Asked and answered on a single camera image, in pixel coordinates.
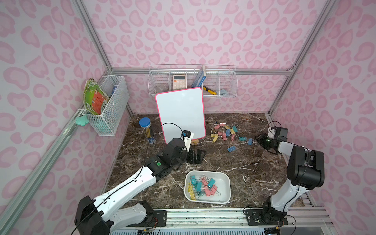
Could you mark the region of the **teal binder clip lone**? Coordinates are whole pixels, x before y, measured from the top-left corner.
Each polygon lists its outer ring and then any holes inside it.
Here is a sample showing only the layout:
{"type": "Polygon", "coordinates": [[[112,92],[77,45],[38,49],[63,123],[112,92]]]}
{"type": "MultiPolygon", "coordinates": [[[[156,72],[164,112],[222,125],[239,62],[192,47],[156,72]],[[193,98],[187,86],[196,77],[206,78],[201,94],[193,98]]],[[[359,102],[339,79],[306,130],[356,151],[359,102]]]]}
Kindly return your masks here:
{"type": "Polygon", "coordinates": [[[195,178],[193,175],[191,176],[191,184],[192,184],[193,186],[196,186],[196,185],[197,185],[196,178],[195,178]]]}

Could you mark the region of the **yellow binder clip pile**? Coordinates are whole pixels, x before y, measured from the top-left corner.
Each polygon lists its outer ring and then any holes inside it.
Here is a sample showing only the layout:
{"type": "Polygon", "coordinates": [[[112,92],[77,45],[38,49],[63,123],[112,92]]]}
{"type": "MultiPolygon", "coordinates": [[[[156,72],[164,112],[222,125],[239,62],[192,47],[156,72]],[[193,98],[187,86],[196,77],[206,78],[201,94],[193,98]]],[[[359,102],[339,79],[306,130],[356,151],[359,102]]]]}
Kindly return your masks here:
{"type": "Polygon", "coordinates": [[[218,134],[211,134],[211,137],[213,138],[212,142],[215,143],[218,139],[218,134]]]}

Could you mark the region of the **large teal binder clip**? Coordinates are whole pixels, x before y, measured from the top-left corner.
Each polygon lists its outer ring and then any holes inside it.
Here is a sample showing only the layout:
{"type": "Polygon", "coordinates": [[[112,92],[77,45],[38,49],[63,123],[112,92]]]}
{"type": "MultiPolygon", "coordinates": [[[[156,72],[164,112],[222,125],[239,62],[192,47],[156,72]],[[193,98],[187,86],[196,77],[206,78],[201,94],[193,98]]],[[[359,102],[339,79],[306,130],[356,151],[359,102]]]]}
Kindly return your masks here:
{"type": "Polygon", "coordinates": [[[209,188],[212,188],[212,187],[214,186],[214,184],[215,184],[215,180],[212,178],[212,179],[208,182],[207,186],[208,186],[209,188]]]}

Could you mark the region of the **white plastic storage tray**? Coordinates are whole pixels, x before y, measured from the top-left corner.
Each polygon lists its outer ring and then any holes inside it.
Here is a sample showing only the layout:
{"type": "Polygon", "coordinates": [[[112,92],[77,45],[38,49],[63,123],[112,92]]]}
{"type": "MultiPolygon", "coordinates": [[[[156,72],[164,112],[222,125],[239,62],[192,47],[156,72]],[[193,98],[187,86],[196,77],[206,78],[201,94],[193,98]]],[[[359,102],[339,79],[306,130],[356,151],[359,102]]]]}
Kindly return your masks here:
{"type": "Polygon", "coordinates": [[[185,187],[184,187],[185,198],[191,202],[197,203],[208,203],[208,204],[220,204],[224,205],[230,202],[231,199],[231,183],[230,178],[222,172],[214,171],[190,171],[186,175],[185,187]],[[194,176],[197,181],[197,185],[193,186],[191,184],[191,176],[194,176]],[[206,196],[204,189],[209,189],[207,186],[211,179],[215,180],[215,186],[217,186],[217,192],[215,195],[206,196]],[[196,200],[191,200],[189,191],[193,190],[196,195],[196,200]]]}

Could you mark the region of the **yellow binder clip lone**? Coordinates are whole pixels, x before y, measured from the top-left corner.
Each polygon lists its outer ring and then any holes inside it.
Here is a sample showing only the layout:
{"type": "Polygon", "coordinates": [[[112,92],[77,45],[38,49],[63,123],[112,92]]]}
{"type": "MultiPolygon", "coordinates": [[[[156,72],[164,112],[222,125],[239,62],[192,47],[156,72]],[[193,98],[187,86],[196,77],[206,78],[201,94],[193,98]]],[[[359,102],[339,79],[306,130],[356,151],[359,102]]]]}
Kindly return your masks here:
{"type": "Polygon", "coordinates": [[[191,200],[196,200],[196,195],[195,195],[195,192],[193,190],[189,191],[189,195],[190,195],[191,200]]]}

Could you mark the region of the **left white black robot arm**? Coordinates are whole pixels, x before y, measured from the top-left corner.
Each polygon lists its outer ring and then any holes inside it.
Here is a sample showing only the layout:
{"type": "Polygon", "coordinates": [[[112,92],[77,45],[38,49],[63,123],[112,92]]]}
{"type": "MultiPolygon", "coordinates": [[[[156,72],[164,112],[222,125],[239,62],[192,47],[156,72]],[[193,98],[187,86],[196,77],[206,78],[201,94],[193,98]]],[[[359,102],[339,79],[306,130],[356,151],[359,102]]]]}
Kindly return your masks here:
{"type": "Polygon", "coordinates": [[[146,201],[139,201],[126,209],[122,207],[181,165],[201,164],[207,152],[190,149],[190,145],[190,138],[174,138],[121,184],[94,199],[89,196],[82,198],[74,219],[74,231],[81,235],[109,235],[125,227],[161,226],[154,216],[155,211],[146,201]]]}

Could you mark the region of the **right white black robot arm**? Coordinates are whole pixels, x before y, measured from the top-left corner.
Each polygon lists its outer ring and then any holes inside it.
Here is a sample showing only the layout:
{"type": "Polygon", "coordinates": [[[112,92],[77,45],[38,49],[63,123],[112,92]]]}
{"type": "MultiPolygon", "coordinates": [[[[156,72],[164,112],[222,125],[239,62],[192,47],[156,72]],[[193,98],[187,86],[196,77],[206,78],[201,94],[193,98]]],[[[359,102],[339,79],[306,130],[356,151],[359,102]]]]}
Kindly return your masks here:
{"type": "Polygon", "coordinates": [[[325,181],[324,153],[288,141],[288,129],[273,126],[268,133],[255,137],[267,151],[288,157],[287,179],[283,186],[262,206],[261,219],[267,224],[282,222],[292,204],[303,194],[323,186],[325,181]]]}

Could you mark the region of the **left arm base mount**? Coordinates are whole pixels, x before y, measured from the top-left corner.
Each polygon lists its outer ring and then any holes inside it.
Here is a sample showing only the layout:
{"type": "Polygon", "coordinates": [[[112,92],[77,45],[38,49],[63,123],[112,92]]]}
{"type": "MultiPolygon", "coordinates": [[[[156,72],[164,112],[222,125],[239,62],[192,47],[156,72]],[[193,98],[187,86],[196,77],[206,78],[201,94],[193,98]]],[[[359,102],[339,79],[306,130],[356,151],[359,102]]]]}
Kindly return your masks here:
{"type": "Polygon", "coordinates": [[[150,227],[150,226],[154,226],[156,223],[158,227],[165,227],[166,219],[167,219],[166,210],[156,210],[156,211],[153,211],[153,213],[149,213],[142,222],[131,224],[131,225],[128,225],[127,227],[150,227]]]}

